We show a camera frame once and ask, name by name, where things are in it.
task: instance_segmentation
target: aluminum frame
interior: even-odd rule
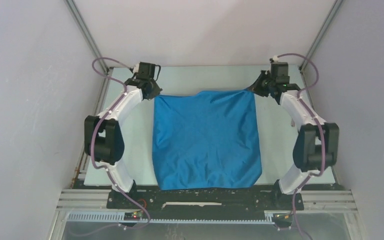
[[[79,26],[85,40],[90,47],[95,57],[101,57],[101,53],[96,45],[86,23],[84,22],[74,0],[65,0],[67,7],[72,13],[74,20]],[[326,34],[332,20],[337,15],[344,0],[336,0],[332,5],[326,19],[324,20],[322,27],[320,28],[317,37],[314,39],[310,49],[306,56],[311,58],[314,52],[320,45],[324,35]],[[99,62],[102,71],[111,75],[112,69],[109,69],[104,61]],[[300,69],[301,73],[307,67],[307,62],[303,61]],[[307,86],[305,75],[302,74],[303,82]],[[94,113],[99,113],[105,100],[105,96],[109,87],[109,80],[106,78],[102,82],[102,86],[99,90],[99,95],[94,108]],[[78,160],[77,168],[75,169],[75,176],[73,182],[76,179],[84,179],[87,171],[88,161],[87,156],[84,154],[84,148],[81,149],[81,154]],[[58,201],[51,226],[48,232],[48,240],[61,240],[64,235],[64,229],[66,222],[69,221],[70,215],[73,213],[99,213],[100,215],[114,215],[114,213],[123,213],[124,211],[131,212],[132,209],[107,209],[107,198],[110,190],[108,189],[64,189],[61,192],[60,199]],[[364,233],[364,226],[360,219],[360,215],[357,210],[354,197],[350,190],[303,190],[301,192],[304,202],[304,210],[298,211],[299,213],[341,213],[345,217],[349,236],[351,240],[363,240],[366,239]],[[288,213],[289,211],[265,211],[265,214],[271,216],[276,213]],[[169,223],[169,221],[158,221],[159,223]],[[271,222],[259,222],[261,224],[271,224]]]

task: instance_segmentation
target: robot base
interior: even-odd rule
[[[266,219],[265,211],[292,210],[292,196],[275,193],[276,188],[271,185],[239,189],[160,190],[155,185],[134,184],[128,194],[144,206],[153,219],[258,221]],[[297,210],[304,210],[301,194],[296,195],[295,206]],[[109,193],[106,207],[138,209],[115,190]]]

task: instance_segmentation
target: transparent panel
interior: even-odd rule
[[[298,215],[301,228],[312,239],[349,240],[343,214],[315,213]],[[64,240],[302,240],[296,229],[278,231],[269,224],[163,224],[153,223],[142,229],[112,226],[106,222],[67,222]]]

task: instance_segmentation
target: cable connector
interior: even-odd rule
[[[272,58],[270,58],[270,63],[277,63],[279,62],[279,57],[277,55],[274,55]]]

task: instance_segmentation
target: enclosure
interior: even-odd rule
[[[340,129],[337,163],[297,193],[302,209],[266,207],[258,219],[151,215],[146,227],[125,229],[145,217],[135,224],[126,217],[136,208],[108,207],[114,183],[84,146],[85,118],[124,89],[96,74],[92,61],[161,65],[163,94],[195,96],[246,89],[271,70],[270,58],[286,53],[318,67],[319,82],[303,101]],[[288,84],[315,82],[309,61],[280,60],[288,63]],[[114,62],[95,66],[131,78]],[[274,99],[255,96],[262,173],[249,190],[268,194],[294,164],[299,128]],[[124,163],[142,192],[160,190],[155,112],[155,100],[144,100],[121,126]],[[143,201],[148,208],[157,202]],[[291,228],[277,226],[279,217],[293,217]],[[384,239],[384,2],[0,2],[0,239],[302,239],[303,231],[308,239]]]

